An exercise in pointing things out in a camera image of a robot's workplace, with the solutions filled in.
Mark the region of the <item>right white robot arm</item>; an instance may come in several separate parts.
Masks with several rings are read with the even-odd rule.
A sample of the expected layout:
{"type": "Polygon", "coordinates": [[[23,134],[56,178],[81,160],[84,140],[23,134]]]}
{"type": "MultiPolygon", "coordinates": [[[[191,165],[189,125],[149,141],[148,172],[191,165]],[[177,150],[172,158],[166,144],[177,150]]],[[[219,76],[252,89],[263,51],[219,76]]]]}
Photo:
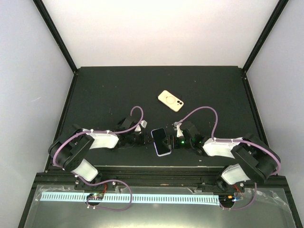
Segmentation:
{"type": "Polygon", "coordinates": [[[163,135],[158,140],[166,149],[192,149],[197,155],[233,160],[232,164],[225,165],[216,179],[220,191],[228,191],[234,184],[250,180],[264,184],[281,170],[279,156],[253,134],[223,139],[203,136],[189,121],[174,126],[174,135],[163,135]]]}

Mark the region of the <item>lavender phone case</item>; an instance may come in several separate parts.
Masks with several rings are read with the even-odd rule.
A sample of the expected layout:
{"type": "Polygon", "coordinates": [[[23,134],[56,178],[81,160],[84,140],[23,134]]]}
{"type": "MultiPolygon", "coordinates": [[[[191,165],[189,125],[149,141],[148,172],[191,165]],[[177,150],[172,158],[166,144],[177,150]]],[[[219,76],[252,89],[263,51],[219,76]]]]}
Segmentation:
{"type": "Polygon", "coordinates": [[[154,142],[154,148],[158,157],[171,154],[171,150],[168,149],[162,142],[154,142]]]}

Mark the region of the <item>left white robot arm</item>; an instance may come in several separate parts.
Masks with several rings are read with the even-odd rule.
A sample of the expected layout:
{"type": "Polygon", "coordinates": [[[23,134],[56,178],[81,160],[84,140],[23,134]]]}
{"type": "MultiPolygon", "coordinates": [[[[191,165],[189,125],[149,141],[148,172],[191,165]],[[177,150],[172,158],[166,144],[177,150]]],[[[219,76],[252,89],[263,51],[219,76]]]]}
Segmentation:
{"type": "Polygon", "coordinates": [[[102,184],[102,174],[85,159],[88,152],[92,149],[146,146],[153,142],[146,126],[145,120],[137,121],[131,116],[105,131],[88,130],[74,124],[50,145],[48,153],[54,166],[81,177],[90,189],[96,190],[102,184]]]}

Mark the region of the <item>teal phone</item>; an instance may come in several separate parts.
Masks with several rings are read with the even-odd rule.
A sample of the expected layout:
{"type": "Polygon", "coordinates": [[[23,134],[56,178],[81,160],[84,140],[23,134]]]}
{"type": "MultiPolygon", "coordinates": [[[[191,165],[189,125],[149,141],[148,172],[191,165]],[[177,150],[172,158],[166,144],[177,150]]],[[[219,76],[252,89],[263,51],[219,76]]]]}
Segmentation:
{"type": "Polygon", "coordinates": [[[167,135],[164,128],[158,128],[158,129],[153,129],[151,131],[151,136],[154,138],[155,141],[161,142],[161,140],[165,138],[167,135]]]}

